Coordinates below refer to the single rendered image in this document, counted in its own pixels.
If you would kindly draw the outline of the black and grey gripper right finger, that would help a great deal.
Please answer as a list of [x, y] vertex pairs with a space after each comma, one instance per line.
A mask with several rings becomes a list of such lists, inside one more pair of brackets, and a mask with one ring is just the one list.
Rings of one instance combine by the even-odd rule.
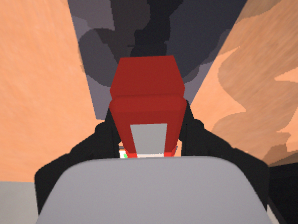
[[194, 119], [188, 100], [186, 102], [178, 138], [182, 142], [181, 156], [211, 156], [234, 163], [246, 176], [267, 212], [269, 166], [264, 161], [231, 147], [227, 141], [206, 130], [201, 120]]

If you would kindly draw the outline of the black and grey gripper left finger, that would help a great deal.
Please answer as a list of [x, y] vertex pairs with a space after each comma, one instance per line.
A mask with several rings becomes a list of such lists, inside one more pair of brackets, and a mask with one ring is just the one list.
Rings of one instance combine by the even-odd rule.
[[56, 182], [67, 168], [88, 160], [120, 158], [120, 142], [121, 138], [108, 108], [105, 121], [95, 127], [93, 134], [75, 145], [68, 154], [65, 153], [42, 166], [35, 173], [38, 216]]

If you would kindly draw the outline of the dark red stamp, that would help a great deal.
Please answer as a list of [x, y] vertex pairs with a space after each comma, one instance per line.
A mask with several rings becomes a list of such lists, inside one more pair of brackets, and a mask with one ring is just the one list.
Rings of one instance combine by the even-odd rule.
[[167, 44], [127, 45], [109, 109], [128, 158], [174, 156], [187, 106], [185, 86]]

